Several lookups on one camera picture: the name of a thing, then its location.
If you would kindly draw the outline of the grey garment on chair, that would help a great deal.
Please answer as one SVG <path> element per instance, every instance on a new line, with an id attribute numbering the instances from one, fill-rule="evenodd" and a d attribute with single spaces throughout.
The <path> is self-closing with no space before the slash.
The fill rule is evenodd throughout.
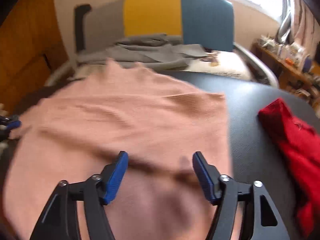
<path id="1" fill-rule="evenodd" d="M 185 68 L 195 59 L 207 57 L 200 44 L 184 44 L 180 35 L 152 34 L 129 36 L 113 45 L 78 55 L 79 64 L 105 64 L 113 59 L 124 68 L 136 62 L 153 70 Z"/>

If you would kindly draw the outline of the pink knitted sweater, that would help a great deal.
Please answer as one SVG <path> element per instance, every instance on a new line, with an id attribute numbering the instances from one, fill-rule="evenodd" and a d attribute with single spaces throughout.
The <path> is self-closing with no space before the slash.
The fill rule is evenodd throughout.
<path id="1" fill-rule="evenodd" d="M 99 173 L 120 151 L 129 166 L 106 214 L 116 239 L 205 239 L 215 208 L 191 159 L 232 174 L 225 97 L 112 60 L 31 107 L 6 176 L 4 212 L 29 239 L 60 180 Z"/>

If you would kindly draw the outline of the yellow blue grey chair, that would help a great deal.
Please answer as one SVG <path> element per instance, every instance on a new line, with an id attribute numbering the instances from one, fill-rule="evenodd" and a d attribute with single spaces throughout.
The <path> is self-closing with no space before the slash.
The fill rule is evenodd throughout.
<path id="1" fill-rule="evenodd" d="M 114 0 L 94 6 L 56 2 L 62 39 L 71 65 L 83 51 L 103 49 L 120 38 L 165 33 L 184 43 L 219 51 L 237 51 L 254 68 L 258 80 L 278 86 L 271 70 L 250 51 L 277 23 L 236 0 Z"/>

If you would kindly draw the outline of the patterned window curtain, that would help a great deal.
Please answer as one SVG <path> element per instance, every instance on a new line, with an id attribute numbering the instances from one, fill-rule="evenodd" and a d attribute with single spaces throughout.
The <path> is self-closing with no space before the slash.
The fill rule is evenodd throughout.
<path id="1" fill-rule="evenodd" d="M 314 57 L 319 45 L 319 23 L 303 0 L 282 0 L 283 9 L 276 41 L 296 43 Z"/>

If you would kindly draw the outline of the white happiness ticket cushion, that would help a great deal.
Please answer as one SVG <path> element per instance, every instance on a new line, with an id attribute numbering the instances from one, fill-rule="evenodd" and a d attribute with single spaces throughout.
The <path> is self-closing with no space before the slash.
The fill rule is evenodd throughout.
<path id="1" fill-rule="evenodd" d="M 234 52 L 209 53 L 206 58 L 190 61 L 183 71 L 233 77 L 244 81 L 253 80 L 252 72 L 247 64 Z"/>

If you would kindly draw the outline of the wooden desk with clutter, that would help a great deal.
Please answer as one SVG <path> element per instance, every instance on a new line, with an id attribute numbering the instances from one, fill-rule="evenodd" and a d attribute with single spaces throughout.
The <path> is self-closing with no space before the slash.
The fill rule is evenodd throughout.
<path id="1" fill-rule="evenodd" d="M 303 72 L 289 58 L 281 59 L 276 54 L 254 42 L 251 52 L 275 74 L 279 88 L 309 103 L 313 109 L 319 107 L 319 71 Z"/>

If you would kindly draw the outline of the red knitted sweater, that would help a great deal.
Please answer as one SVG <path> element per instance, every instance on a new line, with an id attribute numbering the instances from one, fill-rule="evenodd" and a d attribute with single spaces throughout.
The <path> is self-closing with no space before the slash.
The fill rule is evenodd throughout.
<path id="1" fill-rule="evenodd" d="M 319 134 L 294 116 L 281 98 L 261 109 L 258 119 L 304 194 L 304 204 L 297 210 L 303 237 L 319 239 Z"/>

